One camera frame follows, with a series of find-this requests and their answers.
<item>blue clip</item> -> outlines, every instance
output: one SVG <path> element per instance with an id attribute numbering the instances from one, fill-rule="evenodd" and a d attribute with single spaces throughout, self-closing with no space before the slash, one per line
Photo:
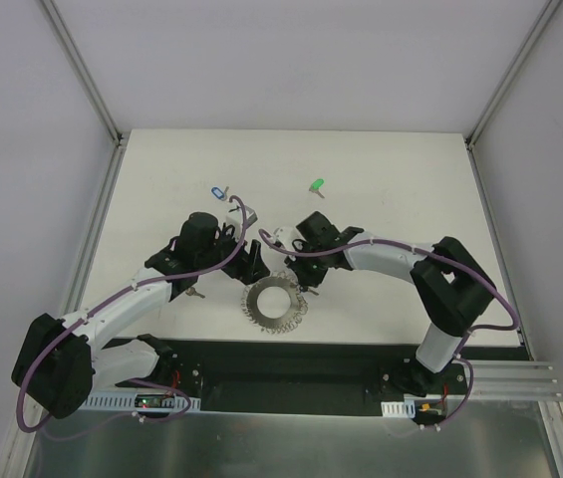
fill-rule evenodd
<path id="1" fill-rule="evenodd" d="M 225 194 L 217 186 L 214 186 L 212 189 L 210 189 L 210 192 L 220 201 L 225 201 Z"/>

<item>green object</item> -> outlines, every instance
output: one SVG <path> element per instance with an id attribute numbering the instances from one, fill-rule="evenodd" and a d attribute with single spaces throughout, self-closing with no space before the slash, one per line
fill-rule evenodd
<path id="1" fill-rule="evenodd" d="M 313 191 L 316 191 L 323 185 L 324 182 L 325 181 L 323 179 L 319 178 L 312 183 L 312 185 L 310 186 L 310 189 L 312 189 Z"/>

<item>gray floor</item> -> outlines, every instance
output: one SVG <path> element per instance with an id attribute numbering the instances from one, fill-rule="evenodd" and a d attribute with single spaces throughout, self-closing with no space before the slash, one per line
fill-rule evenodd
<path id="1" fill-rule="evenodd" d="M 67 436 L 108 416 L 81 411 L 48 429 Z M 535 403 L 471 402 L 441 432 L 410 427 L 354 417 L 197 413 L 167 424 L 123 417 L 66 443 L 38 437 L 26 476 L 557 476 Z"/>

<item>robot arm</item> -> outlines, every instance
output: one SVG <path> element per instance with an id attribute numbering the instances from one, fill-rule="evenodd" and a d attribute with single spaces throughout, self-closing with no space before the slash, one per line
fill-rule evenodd
<path id="1" fill-rule="evenodd" d="M 171 384 L 175 373 L 173 352 L 162 341 L 143 335 L 110 349 L 104 346 L 147 312 L 173 301 L 198 280 L 198 277 L 169 280 L 167 276 L 189 274 L 208 269 L 228 258 L 237 247 L 240 235 L 240 209 L 233 209 L 219 227 L 217 219 L 195 212 L 181 226 L 179 236 L 145 261 L 124 288 L 93 306 L 56 320 L 48 314 L 31 324 L 12 373 L 21 386 L 29 367 L 53 339 L 81 323 L 46 356 L 33 373 L 28 389 L 56 418 L 64 418 L 87 399 L 91 390 L 112 386 L 135 377 Z M 254 211 L 246 207 L 246 224 L 256 221 Z M 261 245 L 245 244 L 221 270 L 245 285 L 252 284 L 270 271 L 261 259 Z"/>
<path id="2" fill-rule="evenodd" d="M 431 324 L 415 356 L 390 373 L 390 381 L 406 393 L 425 396 L 441 380 L 467 330 L 493 300 L 493 296 L 468 275 L 414 252 L 430 251 L 458 262 L 493 286 L 462 244 L 451 237 L 433 245 L 410 245 L 407 250 L 375 244 L 374 241 L 382 239 L 358 227 L 339 232 L 323 214 L 314 212 L 298 224 L 296 230 L 277 229 L 274 240 L 290 251 L 307 253 L 329 251 L 352 242 L 370 242 L 329 255 L 288 257 L 286 265 L 296 274 L 303 290 L 318 287 L 330 268 L 375 271 L 417 288 Z"/>

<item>white table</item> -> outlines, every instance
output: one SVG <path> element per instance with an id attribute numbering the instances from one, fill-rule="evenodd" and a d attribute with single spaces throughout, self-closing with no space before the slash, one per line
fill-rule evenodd
<path id="1" fill-rule="evenodd" d="M 325 179 L 325 199 L 308 192 Z M 498 290 L 500 270 L 459 134 L 270 130 L 134 130 L 126 151 L 84 304 L 129 279 L 178 234 L 194 211 L 223 220 L 226 203 L 211 193 L 230 186 L 254 208 L 256 230 L 296 225 L 315 210 L 340 230 L 360 226 L 409 242 L 459 239 Z M 272 270 L 283 257 L 263 253 Z M 270 335 L 241 311 L 244 286 L 221 272 L 200 278 L 206 299 L 182 295 L 123 333 L 168 339 L 417 344 L 429 324 L 416 289 L 371 272 L 331 270 L 306 294 L 303 323 Z M 509 324 L 493 303 L 479 323 Z M 470 345 L 518 346 L 515 332 L 479 332 Z"/>

